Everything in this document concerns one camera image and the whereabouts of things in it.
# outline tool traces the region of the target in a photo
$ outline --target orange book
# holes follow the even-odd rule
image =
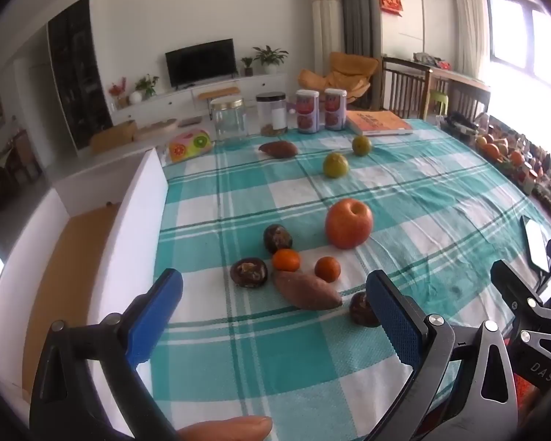
[[[347,111],[347,124],[355,134],[363,136],[388,136],[413,132],[413,127],[392,111]]]

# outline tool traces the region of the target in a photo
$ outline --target canned drink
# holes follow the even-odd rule
[[[347,118],[347,91],[329,88],[324,90],[324,126],[331,131],[345,128]]]
[[[296,112],[298,132],[313,134],[318,132],[318,91],[299,89],[296,91]]]

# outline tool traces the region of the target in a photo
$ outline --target blue gripper pad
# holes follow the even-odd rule
[[[398,358],[416,371],[428,338],[424,321],[383,270],[367,276],[365,292]]]
[[[145,295],[141,295],[125,311],[129,325],[126,357],[133,369],[151,358],[169,318],[176,310],[184,290],[181,274],[166,269]]]

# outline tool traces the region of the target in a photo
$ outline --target cabinet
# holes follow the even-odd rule
[[[200,101],[197,96],[201,93],[230,86],[239,88],[246,106],[255,106],[257,104],[255,101],[257,94],[270,91],[285,92],[285,82],[286,75],[280,74],[235,78],[219,83],[198,85],[193,88],[153,96],[139,104],[115,111],[112,113],[112,123],[117,125],[133,119],[139,128],[143,128],[173,117],[186,119],[192,116],[207,116],[207,103],[206,101]],[[290,98],[293,98],[293,95],[288,94],[288,99]]]
[[[79,0],[47,23],[51,68],[77,150],[112,127],[92,40],[89,0]]]

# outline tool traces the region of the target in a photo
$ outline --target red apple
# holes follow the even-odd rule
[[[324,230],[337,248],[355,248],[365,242],[374,228],[371,209],[354,198],[344,198],[328,209]]]

